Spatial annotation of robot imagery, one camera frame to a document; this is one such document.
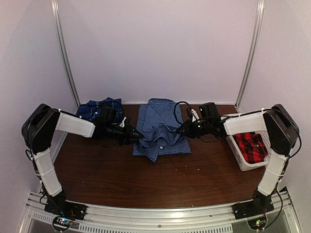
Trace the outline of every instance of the robotic arm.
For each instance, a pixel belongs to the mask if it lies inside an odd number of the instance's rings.
[[[254,131],[268,132],[272,150],[266,171],[253,194],[253,200],[235,204],[233,211],[236,219],[240,219],[273,210],[271,196],[285,173],[290,152],[299,135],[299,128],[294,120],[281,104],[274,105],[269,110],[223,117],[212,102],[199,106],[199,109],[201,119],[195,110],[187,109],[190,119],[182,124],[178,133],[190,138],[200,138],[206,134],[226,137]]]
[[[116,113],[116,110],[104,106],[93,124],[76,115],[41,104],[24,123],[22,135],[29,148],[26,153],[32,160],[36,175],[48,197],[45,211],[62,216],[68,216],[69,213],[70,217],[83,220],[86,209],[84,205],[66,201],[66,194],[58,181],[50,156],[54,132],[63,131],[94,139],[112,137],[117,139],[120,145],[135,143],[143,138],[143,135],[130,125],[128,117],[120,124],[113,124]]]

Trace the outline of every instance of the dark blue plaid cloth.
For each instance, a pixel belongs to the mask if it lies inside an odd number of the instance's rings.
[[[172,100],[150,99],[140,106],[136,128],[145,138],[134,145],[133,155],[147,156],[155,162],[159,155],[191,153],[188,139],[176,133],[180,125],[173,115],[175,104]],[[176,114],[182,122],[179,106]]]
[[[90,122],[94,122],[94,120],[99,116],[101,113],[100,107],[102,106],[108,106],[111,108],[114,108],[118,111],[115,117],[115,122],[122,121],[122,102],[121,99],[112,99],[108,97],[107,99],[103,101],[93,101],[90,100],[86,104],[81,104],[80,107],[77,110],[76,115],[81,116],[82,119],[88,120]]]

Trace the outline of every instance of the folded clothing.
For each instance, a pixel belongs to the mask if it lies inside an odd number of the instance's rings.
[[[123,108],[121,99],[112,99],[108,97],[103,101],[90,100],[86,104],[81,104],[77,110],[76,115],[84,120],[94,122],[101,113],[101,107],[107,106],[117,110],[117,114],[114,122],[120,122],[123,120]]]
[[[249,164],[256,164],[264,161],[268,151],[259,133],[239,133],[233,136],[238,147]]]
[[[176,133],[180,125],[173,114],[175,104],[172,100],[150,99],[140,106],[136,128],[145,138],[134,144],[133,155],[147,156],[155,162],[159,155],[191,153],[188,139]],[[179,106],[176,116],[182,122]]]

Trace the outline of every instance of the metal frame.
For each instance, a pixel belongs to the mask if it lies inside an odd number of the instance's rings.
[[[18,228],[19,233],[28,232],[32,219],[46,223],[52,222],[54,215],[44,212],[44,205],[39,202],[41,196],[42,194],[34,192],[30,194]],[[288,192],[281,192],[281,197],[291,233],[301,233]],[[272,196],[272,202],[275,210],[270,213],[277,213],[281,206],[278,195]],[[233,204],[178,209],[127,209],[85,204],[87,206],[85,219],[83,221],[76,220],[72,229],[86,233],[101,232],[102,230],[124,233],[199,233],[206,229],[228,227],[229,231],[227,232],[232,232],[230,231],[231,224],[246,221],[246,219],[235,219],[232,211]]]
[[[66,50],[66,46],[65,46],[62,23],[60,20],[58,0],[52,0],[52,10],[53,10],[53,16],[54,16],[54,21],[55,21],[58,43],[59,43],[60,52],[62,55],[62,60],[63,60],[66,76],[67,76],[67,79],[69,82],[69,87],[70,87],[72,96],[74,98],[74,102],[75,102],[76,106],[79,107],[80,106],[80,100],[79,100],[79,96],[78,96],[76,86],[75,86],[74,81],[73,81],[72,72],[71,72],[70,64],[69,64],[69,60],[68,60],[68,54],[67,54],[67,50]]]
[[[262,27],[263,14],[264,14],[264,0],[258,0],[251,48],[249,50],[248,59],[247,59],[247,63],[246,63],[245,71],[244,71],[242,84],[239,90],[238,98],[235,103],[235,106],[237,109],[240,109],[240,104],[245,93],[245,89],[246,89],[246,85],[247,85],[247,82],[248,82],[248,79],[251,73],[252,65],[254,63],[255,51],[257,48],[257,44],[258,44],[259,36],[261,32],[261,27]]]

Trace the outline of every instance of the red and black checkered cloth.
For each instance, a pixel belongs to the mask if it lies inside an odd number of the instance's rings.
[[[239,133],[233,136],[240,148],[240,151],[249,164],[256,164],[264,161],[268,155],[266,146],[259,133]]]

